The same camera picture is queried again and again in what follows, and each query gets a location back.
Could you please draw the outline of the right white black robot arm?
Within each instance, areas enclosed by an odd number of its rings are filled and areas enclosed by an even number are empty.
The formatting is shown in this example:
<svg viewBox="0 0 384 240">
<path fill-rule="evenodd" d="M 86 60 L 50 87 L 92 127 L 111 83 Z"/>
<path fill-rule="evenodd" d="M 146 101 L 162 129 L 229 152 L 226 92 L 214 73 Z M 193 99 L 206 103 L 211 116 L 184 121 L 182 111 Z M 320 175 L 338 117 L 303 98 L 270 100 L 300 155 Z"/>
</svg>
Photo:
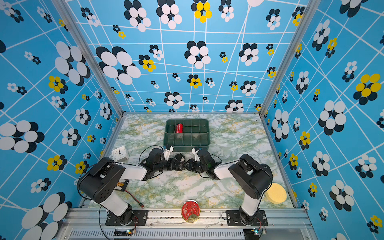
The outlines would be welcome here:
<svg viewBox="0 0 384 240">
<path fill-rule="evenodd" d="M 272 186 L 273 173 L 267 164 L 260 164 L 248 154 L 236 161 L 219 163 L 204 148 L 193 149 L 194 158 L 183 164 L 188 171 L 206 174 L 212 180 L 233 178 L 245 192 L 240 206 L 242 221 L 249 225 L 254 221 L 264 193 Z"/>
</svg>

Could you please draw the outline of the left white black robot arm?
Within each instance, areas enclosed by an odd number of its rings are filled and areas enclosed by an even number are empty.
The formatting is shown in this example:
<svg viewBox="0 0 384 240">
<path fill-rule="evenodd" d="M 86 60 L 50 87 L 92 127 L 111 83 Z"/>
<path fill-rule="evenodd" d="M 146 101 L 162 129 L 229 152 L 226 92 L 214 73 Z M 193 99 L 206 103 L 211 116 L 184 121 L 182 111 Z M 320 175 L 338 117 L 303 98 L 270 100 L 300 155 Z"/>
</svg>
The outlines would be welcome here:
<svg viewBox="0 0 384 240">
<path fill-rule="evenodd" d="M 118 182 L 147 181 L 155 178 L 155 173 L 170 170 L 169 156 L 173 149 L 170 145 L 154 148 L 138 165 L 121 164 L 105 157 L 80 177 L 78 189 L 119 219 L 130 219 L 132 207 L 115 193 Z"/>
</svg>

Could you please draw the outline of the green compartment tray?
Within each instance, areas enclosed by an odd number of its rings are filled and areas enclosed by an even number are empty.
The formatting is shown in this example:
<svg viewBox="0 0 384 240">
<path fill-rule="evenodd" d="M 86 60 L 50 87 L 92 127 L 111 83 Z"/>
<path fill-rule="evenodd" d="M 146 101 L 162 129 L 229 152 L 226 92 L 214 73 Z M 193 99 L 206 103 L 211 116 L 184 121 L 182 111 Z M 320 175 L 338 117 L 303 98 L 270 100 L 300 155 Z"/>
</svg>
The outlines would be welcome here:
<svg viewBox="0 0 384 240">
<path fill-rule="evenodd" d="M 182 123 L 182 134 L 167 133 L 167 125 Z M 169 119 L 166 121 L 163 145 L 173 146 L 176 152 L 191 152 L 192 148 L 209 149 L 211 143 L 210 124 L 208 119 Z"/>
</svg>

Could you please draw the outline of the black grey argyle sock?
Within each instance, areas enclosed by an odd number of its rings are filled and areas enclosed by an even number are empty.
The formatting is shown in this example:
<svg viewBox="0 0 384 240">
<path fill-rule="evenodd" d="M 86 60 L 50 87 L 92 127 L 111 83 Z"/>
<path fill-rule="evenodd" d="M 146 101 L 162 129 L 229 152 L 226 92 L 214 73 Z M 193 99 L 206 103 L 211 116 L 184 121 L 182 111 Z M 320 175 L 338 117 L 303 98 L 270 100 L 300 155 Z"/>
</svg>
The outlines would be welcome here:
<svg viewBox="0 0 384 240">
<path fill-rule="evenodd" d="M 185 167 L 186 158 L 183 154 L 178 153 L 172 158 L 172 170 L 183 171 Z"/>
</svg>

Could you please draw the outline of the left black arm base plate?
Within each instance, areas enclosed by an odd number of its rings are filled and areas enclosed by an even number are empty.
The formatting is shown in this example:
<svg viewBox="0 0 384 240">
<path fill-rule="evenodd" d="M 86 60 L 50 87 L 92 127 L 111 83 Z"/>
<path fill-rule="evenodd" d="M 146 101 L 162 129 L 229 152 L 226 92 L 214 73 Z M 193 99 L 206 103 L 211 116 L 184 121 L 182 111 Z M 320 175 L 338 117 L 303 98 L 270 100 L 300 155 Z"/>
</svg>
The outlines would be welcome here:
<svg viewBox="0 0 384 240">
<path fill-rule="evenodd" d="M 108 211 L 106 226 L 145 226 L 149 211 L 129 210 L 121 216 Z"/>
</svg>

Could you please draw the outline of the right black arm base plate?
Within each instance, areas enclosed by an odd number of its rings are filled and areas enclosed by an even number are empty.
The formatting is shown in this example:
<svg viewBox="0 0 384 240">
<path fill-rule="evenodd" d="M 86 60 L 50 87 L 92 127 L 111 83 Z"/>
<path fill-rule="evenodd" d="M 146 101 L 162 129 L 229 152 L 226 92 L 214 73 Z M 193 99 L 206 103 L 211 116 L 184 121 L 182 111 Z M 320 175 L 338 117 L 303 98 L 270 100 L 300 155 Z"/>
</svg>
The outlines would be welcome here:
<svg viewBox="0 0 384 240">
<path fill-rule="evenodd" d="M 264 210 L 248 216 L 243 210 L 227 210 L 227 224 L 229 227 L 266 227 L 268 220 Z"/>
</svg>

